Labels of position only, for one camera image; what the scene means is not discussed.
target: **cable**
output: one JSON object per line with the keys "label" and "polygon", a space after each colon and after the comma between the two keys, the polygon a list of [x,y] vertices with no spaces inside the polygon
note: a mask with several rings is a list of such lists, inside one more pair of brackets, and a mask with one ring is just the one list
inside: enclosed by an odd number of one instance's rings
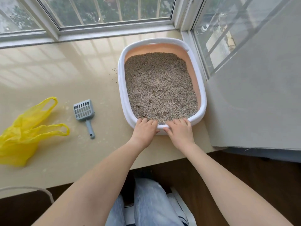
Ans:
{"label": "cable", "polygon": [[46,193],[49,196],[51,204],[53,204],[55,202],[55,200],[53,199],[52,193],[50,193],[47,189],[34,187],[34,186],[7,186],[7,187],[0,188],[0,192],[4,191],[4,190],[16,190],[16,189],[40,190],[40,191],[43,191],[44,193]]}

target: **jeans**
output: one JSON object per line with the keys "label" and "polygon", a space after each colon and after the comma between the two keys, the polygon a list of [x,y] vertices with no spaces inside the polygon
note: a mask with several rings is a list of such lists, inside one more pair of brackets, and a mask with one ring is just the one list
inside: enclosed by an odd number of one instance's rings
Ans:
{"label": "jeans", "polygon": [[[136,178],[135,181],[134,216],[136,226],[183,226],[159,183],[147,178]],[[124,203],[119,194],[105,226],[126,226],[123,211]]]}

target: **litter box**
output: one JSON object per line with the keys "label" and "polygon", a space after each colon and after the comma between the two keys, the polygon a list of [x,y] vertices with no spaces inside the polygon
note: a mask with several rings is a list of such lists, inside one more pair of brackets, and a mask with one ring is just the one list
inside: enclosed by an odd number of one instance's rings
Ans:
{"label": "litter box", "polygon": [[[174,53],[186,62],[187,70],[192,80],[192,86],[196,93],[198,101],[197,113],[189,117],[188,120],[191,122],[191,125],[197,124],[204,117],[207,106],[204,83],[192,50],[185,42],[174,38],[145,39],[132,43],[123,49],[118,61],[118,85],[122,110],[126,121],[132,128],[134,128],[137,122],[137,117],[135,117],[132,111],[128,92],[126,89],[124,64],[131,56],[153,52]],[[160,132],[157,135],[166,135],[163,130],[164,127],[168,127],[168,125],[158,125]]]}

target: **gray litter scoop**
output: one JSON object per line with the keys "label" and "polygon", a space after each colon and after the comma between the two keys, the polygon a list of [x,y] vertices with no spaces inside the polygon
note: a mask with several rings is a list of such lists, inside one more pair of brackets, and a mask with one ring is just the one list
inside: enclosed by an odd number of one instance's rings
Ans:
{"label": "gray litter scoop", "polygon": [[95,138],[95,134],[91,125],[91,119],[95,116],[95,112],[90,99],[76,103],[73,105],[75,118],[79,121],[85,121],[91,139]]}

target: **beige countertop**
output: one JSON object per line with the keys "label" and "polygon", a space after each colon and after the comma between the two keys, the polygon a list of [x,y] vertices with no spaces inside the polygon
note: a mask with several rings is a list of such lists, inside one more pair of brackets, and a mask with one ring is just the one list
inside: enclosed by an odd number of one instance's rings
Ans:
{"label": "beige countertop", "polygon": [[[25,110],[51,96],[58,98],[58,105],[44,124],[65,123],[70,128],[67,137],[41,142],[27,166],[0,165],[0,187],[48,188],[74,182],[126,143],[133,129],[121,107],[117,62],[126,45],[153,37],[182,39],[179,32],[168,31],[0,50],[0,132]],[[73,104],[86,99],[92,100],[95,110],[94,140],[85,123],[73,114]],[[205,152],[213,151],[204,121],[193,130],[196,143]],[[155,136],[132,169],[183,157],[168,136]],[[24,192],[27,190],[4,191],[0,198]]]}

